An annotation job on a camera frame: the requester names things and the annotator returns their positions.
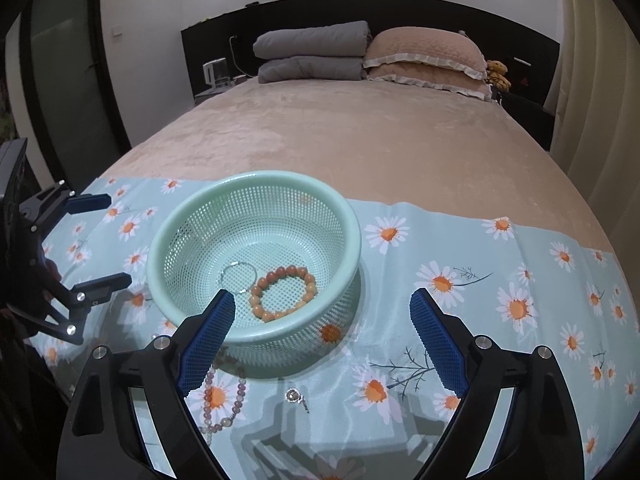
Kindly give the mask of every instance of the beige curtain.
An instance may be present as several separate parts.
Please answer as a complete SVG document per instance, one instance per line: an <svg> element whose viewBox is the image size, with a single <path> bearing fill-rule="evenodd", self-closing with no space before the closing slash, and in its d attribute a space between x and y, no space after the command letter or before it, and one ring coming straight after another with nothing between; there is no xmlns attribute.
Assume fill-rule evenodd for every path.
<svg viewBox="0 0 640 480"><path fill-rule="evenodd" d="M562 0L551 156L609 236L640 306L640 44L612 0Z"/></svg>

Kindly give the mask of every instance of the door frame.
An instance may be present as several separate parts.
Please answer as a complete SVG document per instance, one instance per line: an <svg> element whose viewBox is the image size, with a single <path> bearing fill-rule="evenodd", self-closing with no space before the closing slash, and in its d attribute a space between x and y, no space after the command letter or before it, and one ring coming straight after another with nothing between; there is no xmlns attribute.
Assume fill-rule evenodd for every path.
<svg viewBox="0 0 640 480"><path fill-rule="evenodd" d="M22 12L20 20L20 72L22 74L22 87L27 105L27 111L31 118L33 132L38 140L38 145L42 155L49 167L54 180L67 180L66 173L56 154L49 129L40 107L40 99L36 90L36 82L33 73L33 59L31 58L31 11L33 10L33 0ZM87 13L89 25L89 41L95 63L95 73L98 81L98 90L102 97L104 110L106 112L111 131L116 141L116 145L123 156L131 149L129 137L125 130L120 116L120 109L116 101L111 84L111 76L107 65L107 57L104 50L104 40L102 38L102 18L100 15L100 0L87 0Z"/></svg>

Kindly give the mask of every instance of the glass door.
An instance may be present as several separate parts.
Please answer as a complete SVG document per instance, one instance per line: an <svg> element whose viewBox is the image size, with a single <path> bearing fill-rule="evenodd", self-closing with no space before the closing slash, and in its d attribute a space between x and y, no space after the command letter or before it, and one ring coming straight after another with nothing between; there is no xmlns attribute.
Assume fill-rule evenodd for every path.
<svg viewBox="0 0 640 480"><path fill-rule="evenodd" d="M130 149L104 60L99 0L32 0L22 14L20 65L49 169L81 192Z"/></svg>

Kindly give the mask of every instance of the blue gripper pad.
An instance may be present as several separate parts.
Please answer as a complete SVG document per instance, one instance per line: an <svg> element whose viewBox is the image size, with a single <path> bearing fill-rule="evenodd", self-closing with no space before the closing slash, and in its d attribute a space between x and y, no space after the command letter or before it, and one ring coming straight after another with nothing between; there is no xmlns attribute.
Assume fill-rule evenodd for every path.
<svg viewBox="0 0 640 480"><path fill-rule="evenodd" d="M236 302L233 295L225 291L180 356L177 387L183 397L202 384L235 317Z"/></svg>
<svg viewBox="0 0 640 480"><path fill-rule="evenodd" d="M469 389L465 373L465 359L420 290L416 290L412 294L409 311L411 321L443 386L447 390L454 391L457 397L462 398Z"/></svg>

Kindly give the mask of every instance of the light blue cloth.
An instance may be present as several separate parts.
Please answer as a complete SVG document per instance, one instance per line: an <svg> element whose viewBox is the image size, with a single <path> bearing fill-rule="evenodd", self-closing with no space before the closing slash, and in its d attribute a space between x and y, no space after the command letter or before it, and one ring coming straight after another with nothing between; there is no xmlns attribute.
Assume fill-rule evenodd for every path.
<svg viewBox="0 0 640 480"><path fill-rule="evenodd" d="M110 193L113 208L66 216L49 235L44 248L66 286L123 270L134 280L129 291L93 309L84 346L42 334L32 339L62 388L73 390L98 344L128 351L172 333L145 285L146 251L169 212L208 185L97 180L87 192ZM426 286L472 333L489 335L505 349L531 352L545 344L554 351L574 401L590 479L640 406L638 320L612 254L507 219L459 218L408 203L350 203L363 236L356 319L311 367L283 378L247 379L233 426L211 436L230 478L413 478L457 402L429 369L409 318L411 293ZM238 377L217 370L212 386L222 404L211 412L217 422L230 414ZM290 387L303 393L309 414L284 401ZM509 394L500 397L472 473L492 458ZM156 467L170 471L144 399L135 402ZM204 426L202 391L192 392L187 404Z"/></svg>

